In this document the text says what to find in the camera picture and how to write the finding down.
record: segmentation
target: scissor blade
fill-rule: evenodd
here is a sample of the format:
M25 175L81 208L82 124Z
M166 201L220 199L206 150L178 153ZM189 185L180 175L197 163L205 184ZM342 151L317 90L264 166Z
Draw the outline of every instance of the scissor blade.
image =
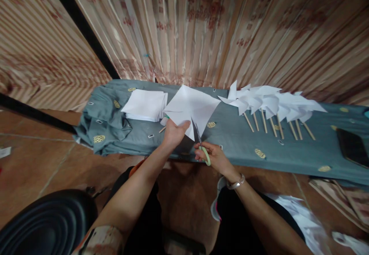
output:
M201 137L200 137L200 133L199 133L199 129L197 127L197 124L193 121L192 118L191 118L191 120L192 120L193 124L195 125L195 130L196 130L196 133L197 133L197 137L199 138L199 143L200 143L201 146L203 146L202 142L201 142Z

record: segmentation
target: tiled floor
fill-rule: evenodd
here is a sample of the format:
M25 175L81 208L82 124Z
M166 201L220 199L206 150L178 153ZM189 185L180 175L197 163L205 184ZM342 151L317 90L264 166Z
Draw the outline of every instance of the tiled floor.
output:
M75 112L45 112L70 124L78 124L80 118L80 113ZM141 156L122 154L93 155L91 150L75 144L69 134L9 112L0 112L0 146L12 147L11 155L0 159L0 228L45 194L67 188L85 189L86 186L99 190L112 185L120 173L142 160ZM303 199L328 235L339 231L368 238L309 186L307 176L250 167L239 169L261 192ZM163 224L202 242L208 252L215 243L219 227L209 211L216 197L218 178L212 168L178 162L168 164L158 178ZM97 199L100 209L105 199L106 194ZM326 244L332 254L353 254L330 237Z

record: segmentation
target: bracelet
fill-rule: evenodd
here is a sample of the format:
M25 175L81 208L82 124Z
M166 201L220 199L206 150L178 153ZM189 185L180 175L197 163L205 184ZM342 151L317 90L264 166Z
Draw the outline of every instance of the bracelet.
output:
M241 178L238 182L231 185L229 183L229 181L227 181L227 188L229 190L234 190L234 189L238 188L239 186L241 186L241 184L243 184L244 182L245 182L245 176L243 174L241 174Z

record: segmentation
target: wrist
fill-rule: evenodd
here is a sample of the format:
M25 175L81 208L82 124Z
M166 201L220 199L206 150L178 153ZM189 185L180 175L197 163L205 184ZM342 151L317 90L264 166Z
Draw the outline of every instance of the wrist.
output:
M168 151L169 154L171 154L174 149L177 147L176 145L173 145L172 143L170 142L166 142L166 141L163 141L160 146L159 146L162 150L164 151Z
M236 183L241 178L241 173L238 172L233 166L228 168L224 173L224 177L228 180L230 184Z

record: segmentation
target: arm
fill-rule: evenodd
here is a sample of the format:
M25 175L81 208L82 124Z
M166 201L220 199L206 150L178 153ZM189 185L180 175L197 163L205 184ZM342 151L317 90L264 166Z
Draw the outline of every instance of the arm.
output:
M91 228L113 225L123 233L124 240L128 238L166 160L182 141L189 125L187 121L182 126L176 126L172 120L168 120L163 143L120 187Z
M211 166L224 175L231 184L238 182L241 175L226 158L221 148L207 142L202 144L208 150ZM196 150L195 153L196 160L206 159L203 151ZM291 226L246 181L235 191L268 254L312 254Z

